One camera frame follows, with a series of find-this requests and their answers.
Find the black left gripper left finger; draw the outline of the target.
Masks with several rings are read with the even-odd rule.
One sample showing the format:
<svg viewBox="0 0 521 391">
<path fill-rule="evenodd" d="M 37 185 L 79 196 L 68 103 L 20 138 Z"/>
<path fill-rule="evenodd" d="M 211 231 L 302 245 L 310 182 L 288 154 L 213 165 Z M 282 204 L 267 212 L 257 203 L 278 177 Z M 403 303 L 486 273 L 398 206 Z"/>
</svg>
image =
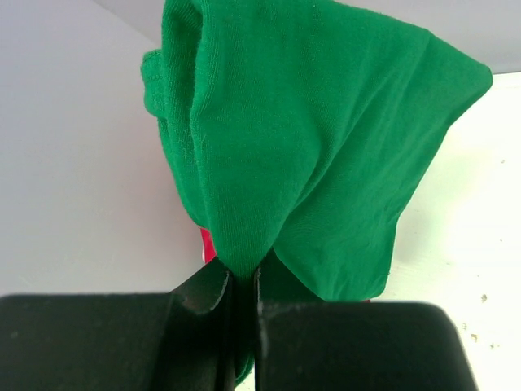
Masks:
<svg viewBox="0 0 521 391">
<path fill-rule="evenodd" d="M 231 390 L 234 280 L 218 262 L 171 292 L 1 299 L 4 390 Z"/>
</svg>

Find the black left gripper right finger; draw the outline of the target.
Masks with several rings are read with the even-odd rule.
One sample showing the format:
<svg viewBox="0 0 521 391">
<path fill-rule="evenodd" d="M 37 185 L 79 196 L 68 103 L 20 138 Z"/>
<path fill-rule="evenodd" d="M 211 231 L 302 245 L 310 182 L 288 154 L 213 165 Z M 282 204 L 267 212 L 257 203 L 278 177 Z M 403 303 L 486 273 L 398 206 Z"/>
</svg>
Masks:
<svg viewBox="0 0 521 391">
<path fill-rule="evenodd" d="M 475 390 L 457 330 L 418 302 L 326 302 L 280 261 L 257 269 L 258 390 Z"/>
</svg>

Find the green t shirt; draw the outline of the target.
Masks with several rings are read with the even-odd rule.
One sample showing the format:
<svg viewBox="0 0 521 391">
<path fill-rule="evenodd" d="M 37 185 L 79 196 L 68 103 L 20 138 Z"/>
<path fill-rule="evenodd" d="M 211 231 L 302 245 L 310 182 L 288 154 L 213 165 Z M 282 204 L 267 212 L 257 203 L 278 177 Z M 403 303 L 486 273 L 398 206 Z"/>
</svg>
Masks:
<svg viewBox="0 0 521 391">
<path fill-rule="evenodd" d="M 325 301 L 381 295 L 396 226 L 490 68 L 413 24 L 335 1 L 167 1 L 144 105 L 246 327 L 270 254 Z"/>
</svg>

